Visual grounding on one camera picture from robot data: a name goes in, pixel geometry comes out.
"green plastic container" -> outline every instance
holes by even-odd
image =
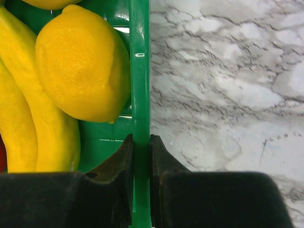
[[[150,228],[148,144],[150,140],[150,39],[149,0],[83,0],[80,6],[106,19],[120,34],[131,60],[132,95],[114,124],[79,121],[81,160],[87,172],[113,154],[128,134],[134,140],[133,227]],[[7,0],[5,7],[36,34],[61,10],[32,7],[21,0]]]

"green bin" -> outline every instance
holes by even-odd
[[[79,121],[81,160],[87,172],[112,155],[128,134],[134,141],[133,227],[151,227],[148,144],[150,140],[150,6],[149,0],[83,0],[78,5],[106,19],[122,37],[131,60],[132,95],[114,124]],[[5,7],[36,34],[61,10],[41,10],[21,0]]]

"lemon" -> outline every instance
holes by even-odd
[[[29,5],[44,9],[44,10],[58,10],[69,4],[76,4],[82,0],[22,0]]]
[[[36,42],[41,85],[68,115],[114,122],[130,96],[130,60],[118,33],[99,15],[65,7]]]

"red fruit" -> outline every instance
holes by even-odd
[[[6,151],[4,143],[0,137],[0,172],[4,172],[7,166]]]

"marble surface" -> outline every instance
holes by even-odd
[[[304,228],[304,0],[151,0],[152,133],[193,171],[261,171]]]

